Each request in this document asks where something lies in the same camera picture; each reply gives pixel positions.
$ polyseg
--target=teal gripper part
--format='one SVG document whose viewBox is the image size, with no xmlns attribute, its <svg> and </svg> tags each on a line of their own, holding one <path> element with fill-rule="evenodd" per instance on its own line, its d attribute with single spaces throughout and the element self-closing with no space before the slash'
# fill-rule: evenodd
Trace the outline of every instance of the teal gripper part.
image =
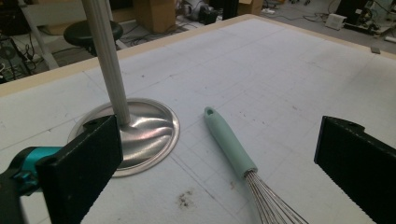
<svg viewBox="0 0 396 224">
<path fill-rule="evenodd" d="M 237 175 L 244 178 L 246 172 L 257 172 L 257 166 L 236 138 L 227 121 L 212 107 L 205 108 L 205 122 L 218 142 Z"/>
<path fill-rule="evenodd" d="M 35 169 L 35 163 L 44 157 L 55 154 L 61 149 L 61 147 L 36 147 L 25 159 L 22 170 L 30 171 L 37 177 L 37 170 Z"/>
</svg>

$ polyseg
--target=cardboard box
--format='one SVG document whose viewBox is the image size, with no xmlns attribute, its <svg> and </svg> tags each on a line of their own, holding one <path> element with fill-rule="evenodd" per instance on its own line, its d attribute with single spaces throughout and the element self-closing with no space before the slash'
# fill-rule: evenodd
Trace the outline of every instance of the cardboard box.
<svg viewBox="0 0 396 224">
<path fill-rule="evenodd" d="M 253 14 L 259 16 L 262 12 L 263 0 L 239 0 L 238 15 Z"/>
<path fill-rule="evenodd" d="M 134 8 L 133 7 L 125 7 L 112 10 L 113 12 L 113 21 L 123 22 L 123 21 L 132 21 L 134 20 Z"/>
<path fill-rule="evenodd" d="M 134 15 L 141 26 L 153 33 L 176 29 L 174 0 L 134 0 Z"/>
</svg>

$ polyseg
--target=whisk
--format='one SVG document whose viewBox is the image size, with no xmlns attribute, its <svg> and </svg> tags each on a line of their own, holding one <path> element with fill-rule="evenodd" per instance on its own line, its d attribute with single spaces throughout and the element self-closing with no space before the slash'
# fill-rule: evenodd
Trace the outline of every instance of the whisk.
<svg viewBox="0 0 396 224">
<path fill-rule="evenodd" d="M 257 166 L 236 138 L 225 119 L 213 108 L 205 108 L 210 132 L 231 162 L 236 173 L 248 182 L 262 223 L 308 223 L 277 196 L 256 174 Z"/>
</svg>

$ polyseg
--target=metal pole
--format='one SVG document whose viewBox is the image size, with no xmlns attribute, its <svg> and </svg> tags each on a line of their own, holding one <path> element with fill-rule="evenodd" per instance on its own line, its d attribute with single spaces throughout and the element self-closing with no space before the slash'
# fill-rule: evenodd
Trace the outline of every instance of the metal pole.
<svg viewBox="0 0 396 224">
<path fill-rule="evenodd" d="M 131 117 L 105 0 L 82 0 L 82 5 L 90 25 L 93 43 L 114 113 L 117 115 L 119 125 L 129 124 Z"/>
</svg>

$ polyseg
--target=whisk wires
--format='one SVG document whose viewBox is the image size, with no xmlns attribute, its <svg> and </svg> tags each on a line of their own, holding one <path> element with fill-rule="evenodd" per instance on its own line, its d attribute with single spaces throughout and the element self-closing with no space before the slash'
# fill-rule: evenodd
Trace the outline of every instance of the whisk wires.
<svg viewBox="0 0 396 224">
<path fill-rule="evenodd" d="M 277 196 L 254 171 L 248 171 L 245 179 L 254 195 L 262 223 L 308 223 Z"/>
</svg>

